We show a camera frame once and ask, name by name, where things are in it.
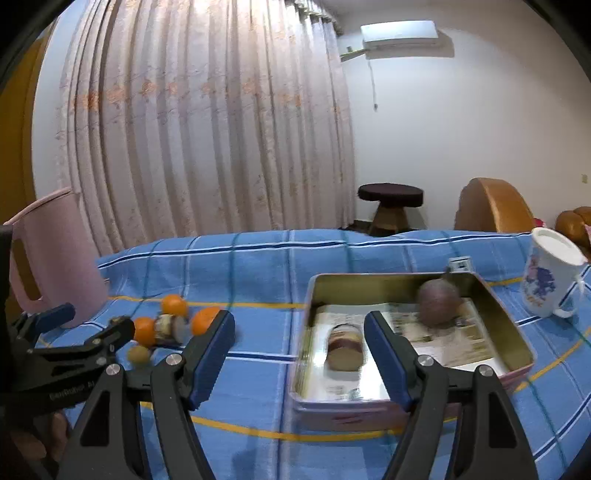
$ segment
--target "orange leather chair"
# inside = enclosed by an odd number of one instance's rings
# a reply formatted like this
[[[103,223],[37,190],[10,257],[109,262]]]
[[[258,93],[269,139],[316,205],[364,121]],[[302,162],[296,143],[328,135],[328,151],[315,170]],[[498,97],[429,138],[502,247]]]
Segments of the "orange leather chair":
[[[591,244],[585,225],[591,225],[591,207],[579,207],[562,212],[556,219],[554,230],[570,238],[591,261]]]
[[[471,179],[460,194],[455,230],[520,233],[535,227],[534,216],[517,189],[500,179]]]

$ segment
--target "metal bolt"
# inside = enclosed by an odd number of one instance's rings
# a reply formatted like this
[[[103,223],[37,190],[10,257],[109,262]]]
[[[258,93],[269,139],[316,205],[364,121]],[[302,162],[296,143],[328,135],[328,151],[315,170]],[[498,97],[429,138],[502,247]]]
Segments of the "metal bolt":
[[[435,360],[430,355],[419,355],[418,363],[424,367],[430,367],[435,363]]]
[[[494,371],[488,365],[481,365],[478,367],[478,373],[480,373],[483,377],[492,377]]]
[[[119,364],[110,364],[105,369],[105,371],[107,372],[107,375],[117,375],[120,370],[121,370],[121,367],[119,366]]]
[[[182,360],[183,357],[178,353],[171,353],[168,357],[166,357],[166,363],[169,365],[178,365]]]

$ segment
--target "white air conditioner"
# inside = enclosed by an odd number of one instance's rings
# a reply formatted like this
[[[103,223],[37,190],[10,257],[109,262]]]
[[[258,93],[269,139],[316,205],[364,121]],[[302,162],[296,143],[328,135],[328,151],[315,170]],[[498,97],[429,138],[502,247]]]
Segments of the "white air conditioner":
[[[431,20],[409,20],[363,25],[361,33],[365,48],[429,46],[439,43],[439,34],[435,22]]]

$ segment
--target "stool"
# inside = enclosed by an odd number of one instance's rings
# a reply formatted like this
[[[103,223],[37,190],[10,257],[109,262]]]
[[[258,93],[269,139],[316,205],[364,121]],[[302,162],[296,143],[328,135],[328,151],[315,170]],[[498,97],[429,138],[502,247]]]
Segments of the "stool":
[[[374,220],[369,227],[372,235],[376,228],[399,232],[408,229],[408,219],[404,207],[420,207],[423,204],[423,191],[410,185],[397,183],[368,183],[357,191],[361,200],[379,202]]]

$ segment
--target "floral curtain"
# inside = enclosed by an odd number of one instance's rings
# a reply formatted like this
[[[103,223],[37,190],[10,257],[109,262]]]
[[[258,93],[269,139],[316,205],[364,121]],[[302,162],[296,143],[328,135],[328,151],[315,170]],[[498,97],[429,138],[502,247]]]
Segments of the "floral curtain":
[[[353,221],[348,95],[316,2],[91,0],[61,88],[60,182],[103,255]]]

